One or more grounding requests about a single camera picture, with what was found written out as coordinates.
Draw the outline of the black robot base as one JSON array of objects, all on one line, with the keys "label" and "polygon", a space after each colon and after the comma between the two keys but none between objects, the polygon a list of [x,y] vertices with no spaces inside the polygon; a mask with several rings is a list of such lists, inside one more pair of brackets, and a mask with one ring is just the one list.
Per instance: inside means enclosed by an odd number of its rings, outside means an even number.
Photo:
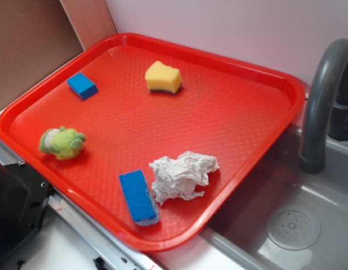
[{"label": "black robot base", "polygon": [[41,230],[51,189],[30,164],[0,163],[0,266]]}]

